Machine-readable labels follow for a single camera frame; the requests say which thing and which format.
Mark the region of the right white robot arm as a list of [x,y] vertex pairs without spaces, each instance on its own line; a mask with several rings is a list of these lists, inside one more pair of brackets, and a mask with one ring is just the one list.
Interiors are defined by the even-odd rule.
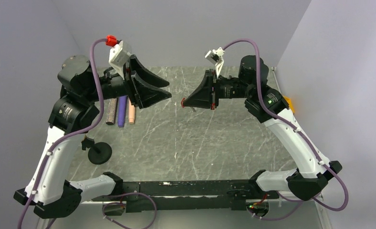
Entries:
[[297,166],[296,169],[280,172],[260,170],[249,180],[249,193],[254,198],[261,198],[267,191],[290,191],[298,199],[310,200],[334,177],[324,166],[329,166],[337,174],[342,165],[322,154],[316,158],[305,141],[305,134],[295,132],[291,125],[266,113],[258,99],[255,80],[256,57],[244,56],[238,77],[226,78],[217,76],[213,69],[206,70],[200,85],[182,100],[181,105],[214,110],[220,99],[243,98],[248,112],[275,134]]

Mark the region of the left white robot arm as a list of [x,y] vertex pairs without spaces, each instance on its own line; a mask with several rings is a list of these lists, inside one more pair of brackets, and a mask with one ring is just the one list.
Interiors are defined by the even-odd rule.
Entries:
[[42,219],[64,218],[80,203],[107,196],[117,200],[124,191],[123,180],[111,172],[83,181],[68,181],[67,174],[78,146],[99,115],[97,86],[104,99],[128,96],[141,109],[171,97],[165,88],[169,82],[145,68],[135,55],[122,67],[121,73],[107,68],[94,78],[88,57],[67,58],[57,75],[62,84],[60,99],[49,117],[46,145],[34,177],[27,187],[17,190],[14,199],[22,205],[33,205]]

